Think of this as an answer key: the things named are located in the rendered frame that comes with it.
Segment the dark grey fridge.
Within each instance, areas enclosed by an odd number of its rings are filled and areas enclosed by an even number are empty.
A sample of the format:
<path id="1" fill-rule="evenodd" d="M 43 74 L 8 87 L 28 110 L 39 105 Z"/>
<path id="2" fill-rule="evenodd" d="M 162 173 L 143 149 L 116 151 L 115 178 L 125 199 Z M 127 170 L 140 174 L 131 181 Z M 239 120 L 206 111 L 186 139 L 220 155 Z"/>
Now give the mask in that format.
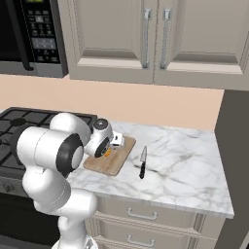
<path id="1" fill-rule="evenodd" d="M 224 91 L 215 135 L 234 212 L 215 249 L 240 249 L 249 232 L 249 91 Z"/>

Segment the black-handled kitchen knife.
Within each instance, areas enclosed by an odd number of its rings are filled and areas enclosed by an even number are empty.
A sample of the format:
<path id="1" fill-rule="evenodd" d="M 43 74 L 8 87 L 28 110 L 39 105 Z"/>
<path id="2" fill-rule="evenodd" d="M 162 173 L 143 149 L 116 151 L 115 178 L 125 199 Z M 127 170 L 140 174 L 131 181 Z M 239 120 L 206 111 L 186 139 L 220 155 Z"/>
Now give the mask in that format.
<path id="1" fill-rule="evenodd" d="M 147 146 L 144 147 L 141 157 L 140 157 L 140 161 L 141 161 L 141 167 L 140 167 L 140 173 L 139 173 L 140 179 L 143 179 L 145 176 L 146 160 L 147 160 Z"/>

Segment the beige cupboard door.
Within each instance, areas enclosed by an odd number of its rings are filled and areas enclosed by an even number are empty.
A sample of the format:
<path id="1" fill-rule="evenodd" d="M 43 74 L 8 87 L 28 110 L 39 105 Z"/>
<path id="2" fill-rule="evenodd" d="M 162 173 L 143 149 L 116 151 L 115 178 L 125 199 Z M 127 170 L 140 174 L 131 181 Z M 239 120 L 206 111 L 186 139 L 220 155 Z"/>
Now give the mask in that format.
<path id="1" fill-rule="evenodd" d="M 114 83 L 153 81 L 158 0 L 58 0 L 69 77 Z M 148 68 L 142 67 L 144 10 Z"/>
<path id="2" fill-rule="evenodd" d="M 160 69 L 164 9 L 170 20 Z M 155 83 L 249 90 L 249 0 L 159 0 Z"/>

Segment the beige drawer front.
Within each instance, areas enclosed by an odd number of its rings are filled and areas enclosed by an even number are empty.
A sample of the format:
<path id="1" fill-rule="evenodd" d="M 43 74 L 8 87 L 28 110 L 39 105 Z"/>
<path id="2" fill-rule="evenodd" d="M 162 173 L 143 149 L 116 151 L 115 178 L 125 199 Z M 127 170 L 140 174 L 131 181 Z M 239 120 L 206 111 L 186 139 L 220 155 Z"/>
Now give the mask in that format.
<path id="1" fill-rule="evenodd" d="M 128 207 L 136 214 L 151 216 L 158 212 L 155 221 L 144 220 L 127 216 Z M 145 200 L 130 199 L 124 197 L 102 196 L 98 200 L 96 215 L 105 218 L 114 218 L 118 221 L 133 222 L 136 225 L 143 224 L 149 227 L 165 228 L 176 231 L 200 232 L 204 216 L 189 211 L 177 210 L 151 204 Z"/>
<path id="2" fill-rule="evenodd" d="M 139 229 L 129 225 L 121 225 L 103 220 L 96 220 L 98 234 L 105 239 L 117 241 L 125 247 L 136 249 L 196 249 L 196 240 L 187 235 L 176 233 L 157 233 L 155 231 Z M 127 242 L 127 236 L 131 234 L 133 239 L 148 243 L 154 239 L 155 246 L 146 248 L 143 246 L 132 245 Z"/>

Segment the wooden cutting board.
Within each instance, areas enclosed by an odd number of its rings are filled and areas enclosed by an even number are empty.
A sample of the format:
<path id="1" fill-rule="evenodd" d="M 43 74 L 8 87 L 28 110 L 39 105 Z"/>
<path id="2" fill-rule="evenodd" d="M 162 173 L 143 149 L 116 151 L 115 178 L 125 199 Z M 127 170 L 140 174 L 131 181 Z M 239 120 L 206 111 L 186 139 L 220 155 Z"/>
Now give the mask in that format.
<path id="1" fill-rule="evenodd" d="M 124 144 L 121 148 L 114 148 L 108 156 L 98 159 L 88 157 L 84 161 L 83 167 L 108 176 L 117 176 L 135 143 L 134 138 L 125 136 Z"/>

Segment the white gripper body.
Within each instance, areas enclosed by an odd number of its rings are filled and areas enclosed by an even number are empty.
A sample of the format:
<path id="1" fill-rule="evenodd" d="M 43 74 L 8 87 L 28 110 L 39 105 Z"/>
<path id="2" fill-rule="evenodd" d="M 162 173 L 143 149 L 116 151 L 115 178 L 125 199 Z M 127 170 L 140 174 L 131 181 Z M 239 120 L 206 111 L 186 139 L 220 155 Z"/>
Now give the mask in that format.
<path id="1" fill-rule="evenodd" d="M 111 148 L 118 148 L 118 149 L 120 149 L 120 148 L 122 148 L 123 146 L 125 145 L 125 140 L 124 139 L 122 139 L 121 141 L 112 141 L 111 143 L 110 143 L 110 147 Z"/>

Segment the black microwave oven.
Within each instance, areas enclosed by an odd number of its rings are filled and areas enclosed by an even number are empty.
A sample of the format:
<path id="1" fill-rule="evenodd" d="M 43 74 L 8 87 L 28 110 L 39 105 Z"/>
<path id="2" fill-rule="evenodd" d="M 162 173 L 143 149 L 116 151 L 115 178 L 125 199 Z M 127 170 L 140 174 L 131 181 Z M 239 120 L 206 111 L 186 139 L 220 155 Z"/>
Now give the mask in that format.
<path id="1" fill-rule="evenodd" d="M 57 0 L 0 0 L 0 74 L 68 74 Z"/>

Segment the black gas hob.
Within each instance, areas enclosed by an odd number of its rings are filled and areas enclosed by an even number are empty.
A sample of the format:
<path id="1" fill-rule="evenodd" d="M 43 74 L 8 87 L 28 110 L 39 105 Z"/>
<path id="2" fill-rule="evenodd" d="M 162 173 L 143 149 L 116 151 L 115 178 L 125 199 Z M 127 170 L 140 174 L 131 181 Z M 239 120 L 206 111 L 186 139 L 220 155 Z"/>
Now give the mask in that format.
<path id="1" fill-rule="evenodd" d="M 21 179 L 25 167 L 11 152 L 10 139 L 22 126 L 48 128 L 58 111 L 11 107 L 0 113 L 0 176 Z"/>

